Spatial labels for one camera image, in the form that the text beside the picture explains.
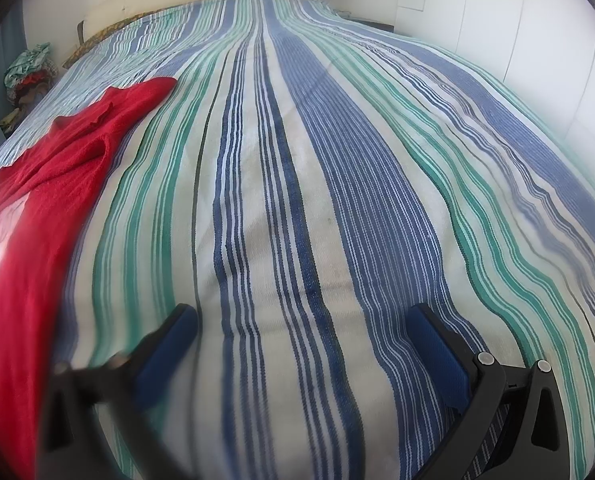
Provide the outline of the red sweater with white print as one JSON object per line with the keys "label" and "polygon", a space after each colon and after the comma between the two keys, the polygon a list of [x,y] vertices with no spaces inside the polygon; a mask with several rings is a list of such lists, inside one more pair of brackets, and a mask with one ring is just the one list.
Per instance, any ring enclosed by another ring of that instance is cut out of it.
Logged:
{"label": "red sweater with white print", "polygon": [[35,474],[40,408],[70,259],[122,139],[176,87],[108,88],[0,169],[0,455]]}

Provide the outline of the pile of colourful clothes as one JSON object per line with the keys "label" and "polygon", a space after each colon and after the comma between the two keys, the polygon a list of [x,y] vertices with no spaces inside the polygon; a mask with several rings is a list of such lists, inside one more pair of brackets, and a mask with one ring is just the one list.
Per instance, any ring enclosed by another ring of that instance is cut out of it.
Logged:
{"label": "pile of colourful clothes", "polygon": [[50,42],[24,50],[4,73],[8,101],[17,106],[22,96],[37,84],[53,84],[58,68],[52,58]]}

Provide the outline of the blue green striped bedspread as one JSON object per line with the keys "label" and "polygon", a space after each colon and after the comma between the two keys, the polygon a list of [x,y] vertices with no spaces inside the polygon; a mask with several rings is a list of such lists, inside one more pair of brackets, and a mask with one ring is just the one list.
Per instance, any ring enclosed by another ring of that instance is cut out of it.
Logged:
{"label": "blue green striped bedspread", "polygon": [[410,479],[453,418],[410,344],[551,364],[570,475],[595,466],[595,182],[502,84],[317,0],[145,15],[70,68],[12,165],[111,87],[176,88],[126,136],[62,292],[55,359],[198,340],[153,422],[199,479]]}

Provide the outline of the white wardrobe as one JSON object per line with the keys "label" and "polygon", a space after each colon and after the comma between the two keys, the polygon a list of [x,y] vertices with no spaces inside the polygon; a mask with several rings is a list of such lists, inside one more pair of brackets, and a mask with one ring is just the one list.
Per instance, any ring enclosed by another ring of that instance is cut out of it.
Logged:
{"label": "white wardrobe", "polygon": [[587,0],[398,0],[398,34],[512,90],[552,132],[595,140],[595,10]]}

